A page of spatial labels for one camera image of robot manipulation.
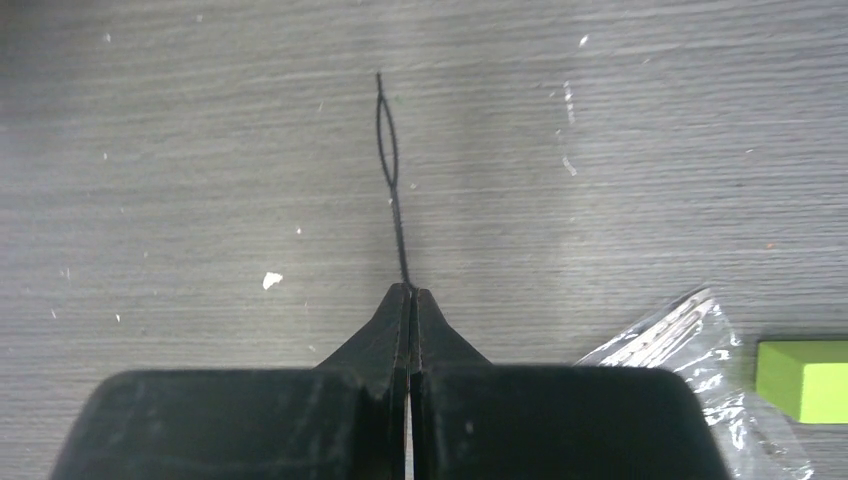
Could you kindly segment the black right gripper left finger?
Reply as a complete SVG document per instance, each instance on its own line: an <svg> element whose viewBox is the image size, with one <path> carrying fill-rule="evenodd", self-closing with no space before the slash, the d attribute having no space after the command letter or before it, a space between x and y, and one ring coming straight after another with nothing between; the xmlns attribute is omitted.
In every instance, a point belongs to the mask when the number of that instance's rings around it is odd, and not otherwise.
<svg viewBox="0 0 848 480"><path fill-rule="evenodd" d="M411 289L310 369L133 370L90 395L55 479L401 479Z"/></svg>

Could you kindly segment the black hair loop tool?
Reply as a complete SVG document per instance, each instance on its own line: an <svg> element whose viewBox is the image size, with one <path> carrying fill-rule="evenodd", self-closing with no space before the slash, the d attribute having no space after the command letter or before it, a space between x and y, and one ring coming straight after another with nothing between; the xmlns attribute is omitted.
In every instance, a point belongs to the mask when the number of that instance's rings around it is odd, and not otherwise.
<svg viewBox="0 0 848 480"><path fill-rule="evenodd" d="M398 262L402 281L405 285L414 288L412 282L407 250L405 245L402 212L398 193L400 157L398 152L398 140L392 113L385 96L382 73L375 73L376 81L376 114L375 131L378 156L381 163L383 176L389 189L389 204L392 209L393 226L398 252Z"/></svg>

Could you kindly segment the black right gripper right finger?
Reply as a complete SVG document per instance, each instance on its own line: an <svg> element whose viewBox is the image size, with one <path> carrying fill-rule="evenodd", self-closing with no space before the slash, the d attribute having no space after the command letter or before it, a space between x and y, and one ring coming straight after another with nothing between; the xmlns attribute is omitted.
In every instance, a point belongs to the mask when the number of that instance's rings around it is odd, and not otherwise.
<svg viewBox="0 0 848 480"><path fill-rule="evenodd" d="M490 362L416 291L410 395L418 479L725 479L684 380L657 368Z"/></svg>

